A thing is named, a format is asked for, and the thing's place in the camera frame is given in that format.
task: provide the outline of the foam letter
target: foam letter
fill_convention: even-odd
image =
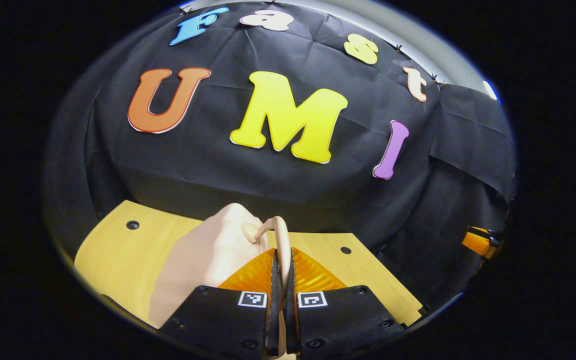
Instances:
[[[427,98],[426,94],[421,92],[421,85],[426,86],[426,80],[421,77],[421,73],[419,73],[419,70],[416,68],[405,67],[404,71],[408,74],[408,89],[410,94],[422,103],[425,102]]]
[[[288,24],[295,20],[289,14],[274,10],[259,10],[255,14],[249,14],[239,19],[243,25],[252,27],[263,27],[264,29],[274,30],[275,32],[284,32],[288,30]]]
[[[388,180],[393,177],[395,162],[402,150],[404,140],[409,136],[409,130],[403,123],[395,120],[390,122],[390,139],[386,151],[381,158],[381,162],[372,169],[372,175],[375,178]]]
[[[189,67],[179,71],[181,82],[176,89],[172,103],[163,114],[151,112],[151,101],[162,80],[172,74],[167,68],[149,70],[141,75],[141,83],[135,91],[128,107],[128,122],[138,132],[165,133],[181,123],[188,104],[203,79],[210,77],[210,70],[201,67]]]
[[[179,25],[177,25],[179,27],[179,32],[176,34],[176,38],[170,41],[170,46],[179,44],[182,41],[196,37],[197,35],[205,32],[206,28],[204,27],[207,27],[208,25],[214,23],[215,20],[217,20],[216,14],[225,13],[227,11],[228,7],[220,7],[218,9],[208,11],[179,23]]]
[[[330,138],[339,112],[347,107],[348,100],[331,89],[318,89],[296,107],[286,76],[255,71],[249,79],[254,84],[252,97],[240,128],[230,133],[230,141],[250,148],[262,148],[266,137],[261,134],[261,128],[267,117],[270,141],[275,151],[283,150],[304,128],[301,138],[290,149],[292,154],[327,164],[331,157]]]
[[[377,63],[377,54],[375,54],[379,52],[377,44],[359,34],[348,35],[348,41],[343,43],[343,48],[348,55],[352,55],[366,64]]]

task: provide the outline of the letter s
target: letter s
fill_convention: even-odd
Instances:
[[[348,53],[348,55],[366,64],[377,63],[377,54],[375,54],[379,52],[377,44],[359,34],[348,35],[348,41],[343,43],[343,48],[345,48],[345,52]]]

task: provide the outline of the orange object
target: orange object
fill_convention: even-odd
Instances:
[[[274,256],[275,248],[259,254],[222,282],[219,288],[270,294]]]
[[[498,250],[498,246],[495,246],[492,240],[494,237],[488,230],[470,226],[461,243],[475,253],[490,259]]]
[[[292,258],[294,260],[295,294],[322,292],[347,287],[322,264],[319,264],[315,259],[298,248],[292,248]]]

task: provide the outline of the light wood surface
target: light wood surface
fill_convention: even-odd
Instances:
[[[128,221],[139,228],[128,229]],[[155,282],[179,237],[201,223],[126,200],[86,237],[75,269],[99,294],[156,328],[148,319]]]
[[[275,246],[275,234],[268,235],[268,246]],[[422,304],[353,235],[289,232],[293,246],[322,264],[347,287],[366,285],[400,324],[412,325],[421,317]],[[341,248],[350,249],[343,253]]]
[[[130,230],[129,221],[139,228]],[[124,201],[90,232],[75,256],[76,271],[99,294],[105,294],[142,321],[149,321],[155,283],[174,244],[201,225],[186,218]],[[366,285],[399,323],[411,325],[421,303],[352,234],[289,232],[290,244],[329,269],[348,287]],[[267,232],[268,246],[276,246]],[[346,247],[352,253],[340,250]]]

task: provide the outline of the black background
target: black background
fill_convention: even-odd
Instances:
[[[87,294],[44,229],[39,171],[69,87],[174,2],[0,2],[0,353],[184,357]],[[383,358],[576,358],[576,9],[405,1],[496,84],[516,130],[509,242],[464,296]]]

